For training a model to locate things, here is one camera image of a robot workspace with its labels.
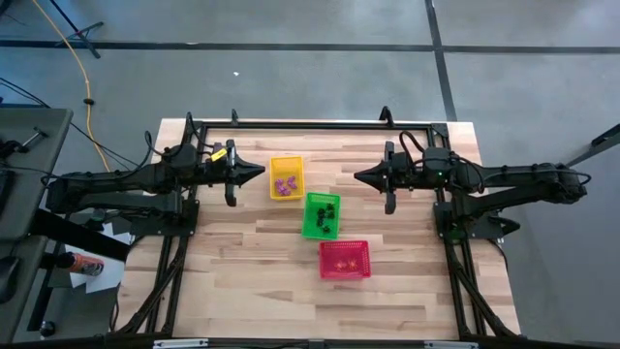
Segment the red basket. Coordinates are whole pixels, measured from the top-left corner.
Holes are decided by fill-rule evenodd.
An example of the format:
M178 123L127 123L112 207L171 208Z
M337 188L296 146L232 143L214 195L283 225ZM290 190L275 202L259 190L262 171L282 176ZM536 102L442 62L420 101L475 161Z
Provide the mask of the red basket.
M368 241L324 241L319 244L319 271L323 279L370 277Z

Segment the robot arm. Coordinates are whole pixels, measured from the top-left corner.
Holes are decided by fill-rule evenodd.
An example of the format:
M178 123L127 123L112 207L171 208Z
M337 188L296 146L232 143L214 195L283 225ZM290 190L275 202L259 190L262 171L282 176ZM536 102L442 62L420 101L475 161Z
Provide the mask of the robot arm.
M426 148L422 158L412 162L407 153L394 152L394 144L387 142L384 160L356 173L355 178L387 193L386 214L396 208L396 189L446 189L452 193L454 218L477 218L490 210L536 201L573 204L586 195L580 175L584 174L549 163L487 168L440 147ZM511 189L481 197L468 195L481 193L485 187Z

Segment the yellow basket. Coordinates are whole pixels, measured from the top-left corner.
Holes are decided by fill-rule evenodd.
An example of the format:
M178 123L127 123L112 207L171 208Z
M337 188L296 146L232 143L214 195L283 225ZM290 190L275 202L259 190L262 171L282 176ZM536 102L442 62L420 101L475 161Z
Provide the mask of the yellow basket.
M272 157L269 165L271 166L269 171L269 193L271 199L281 201L303 198L305 182L303 180L303 159L301 156ZM296 189L292 189L287 185L287 181L292 175L294 175ZM291 195L284 196L278 193L275 186L275 181L278 179L284 180L284 185L291 190Z

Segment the plastic basket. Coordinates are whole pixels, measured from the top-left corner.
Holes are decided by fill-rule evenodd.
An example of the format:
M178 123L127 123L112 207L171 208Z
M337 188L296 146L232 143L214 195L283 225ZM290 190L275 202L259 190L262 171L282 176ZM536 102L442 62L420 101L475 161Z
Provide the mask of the plastic basket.
M333 206L333 218L329 218L328 206ZM319 210L325 211L325 218L322 225L319 225ZM340 221L340 196L324 193L308 193L306 197L306 207L303 211L303 225L301 226L301 235L304 238L318 239L337 239ZM325 232L324 228L328 227L329 231Z
M324 241L319 245L319 272L323 279L370 277L368 241Z
M269 161L269 195L273 200L299 200L304 194L304 178L303 178L303 159L301 156L282 156L272 157ZM293 189L287 184L288 179L294 176ZM280 194L275 185L275 181L282 179L284 185L291 191L291 195Z

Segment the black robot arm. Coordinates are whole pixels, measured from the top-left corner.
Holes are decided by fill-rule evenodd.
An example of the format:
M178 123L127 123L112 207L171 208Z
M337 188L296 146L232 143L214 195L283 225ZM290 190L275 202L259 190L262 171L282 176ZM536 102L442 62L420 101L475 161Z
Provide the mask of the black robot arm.
M182 143L168 149L159 163L134 171L73 173L56 178L48 186L46 207L54 213L76 212L88 207L157 209L178 213L182 197L178 189L191 185L226 185L226 202L236 205L233 187L264 172L264 167L243 161L233 140L226 147L214 144L213 155L199 160L196 148ZM143 190L156 196L124 193Z
M446 189L452 193L453 218L462 219L536 201L572 204L586 195L580 175L584 174L549 163L487 168L440 147L428 147L421 159L412 161L408 153L394 152L394 144L387 142L384 160L356 173L355 178L387 193L386 214L396 208L396 189ZM511 189L481 197L469 195L485 187Z

